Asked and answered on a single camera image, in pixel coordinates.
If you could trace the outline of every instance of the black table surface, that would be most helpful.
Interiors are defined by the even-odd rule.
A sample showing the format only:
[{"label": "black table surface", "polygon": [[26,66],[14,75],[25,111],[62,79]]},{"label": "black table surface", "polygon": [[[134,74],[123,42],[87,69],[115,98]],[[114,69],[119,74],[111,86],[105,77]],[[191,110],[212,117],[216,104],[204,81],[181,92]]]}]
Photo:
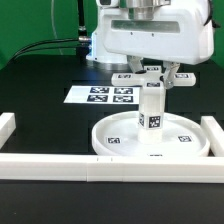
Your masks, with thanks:
[{"label": "black table surface", "polygon": [[[224,70],[212,61],[190,66],[194,87],[167,92],[166,111],[224,125]],[[136,105],[63,103],[72,85],[111,86],[111,71],[75,56],[33,55],[0,71],[0,112],[14,112],[16,131],[1,152],[95,154],[91,130],[105,116]],[[5,223],[221,223],[222,184],[0,181]]]}]

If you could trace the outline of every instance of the green backdrop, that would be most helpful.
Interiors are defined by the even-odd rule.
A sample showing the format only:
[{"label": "green backdrop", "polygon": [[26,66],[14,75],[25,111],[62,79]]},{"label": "green backdrop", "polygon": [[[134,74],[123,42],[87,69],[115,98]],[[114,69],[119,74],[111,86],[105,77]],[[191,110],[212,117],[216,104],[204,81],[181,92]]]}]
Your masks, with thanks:
[{"label": "green backdrop", "polygon": [[[78,13],[76,0],[54,0],[55,27],[58,38],[77,37]],[[214,18],[224,26],[224,1],[213,0]],[[54,39],[51,24],[52,0],[1,0],[0,3],[0,68],[23,46]],[[95,0],[84,0],[85,20],[89,34],[97,25]],[[41,52],[59,54],[58,50]],[[63,50],[63,54],[74,54]],[[224,68],[224,29],[215,34],[215,53],[212,59]]]}]

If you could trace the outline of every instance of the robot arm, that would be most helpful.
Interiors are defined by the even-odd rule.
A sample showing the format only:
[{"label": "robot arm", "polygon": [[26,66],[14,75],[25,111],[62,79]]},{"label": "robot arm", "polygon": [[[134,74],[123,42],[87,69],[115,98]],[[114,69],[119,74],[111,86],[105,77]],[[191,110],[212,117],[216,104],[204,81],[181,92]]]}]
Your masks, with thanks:
[{"label": "robot arm", "polygon": [[208,0],[97,0],[89,60],[127,64],[127,56],[198,64],[213,53]]}]

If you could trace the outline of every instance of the white cylindrical block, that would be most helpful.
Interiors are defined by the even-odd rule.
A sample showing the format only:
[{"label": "white cylindrical block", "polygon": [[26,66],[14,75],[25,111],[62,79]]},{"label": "white cylindrical block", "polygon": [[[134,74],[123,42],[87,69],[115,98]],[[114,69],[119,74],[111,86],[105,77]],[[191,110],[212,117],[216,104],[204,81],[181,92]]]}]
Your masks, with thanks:
[{"label": "white cylindrical block", "polygon": [[146,83],[140,88],[138,140],[142,144],[162,141],[165,95],[162,82]]}]

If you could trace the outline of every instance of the round white tray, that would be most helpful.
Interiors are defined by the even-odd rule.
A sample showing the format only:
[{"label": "round white tray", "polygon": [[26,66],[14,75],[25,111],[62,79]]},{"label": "round white tray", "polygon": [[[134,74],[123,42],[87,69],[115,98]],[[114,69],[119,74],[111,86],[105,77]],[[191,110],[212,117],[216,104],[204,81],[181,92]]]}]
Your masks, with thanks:
[{"label": "round white tray", "polygon": [[98,155],[189,157],[207,156],[210,143],[200,125],[164,113],[162,141],[138,141],[139,112],[114,114],[100,120],[92,130],[92,145]]}]

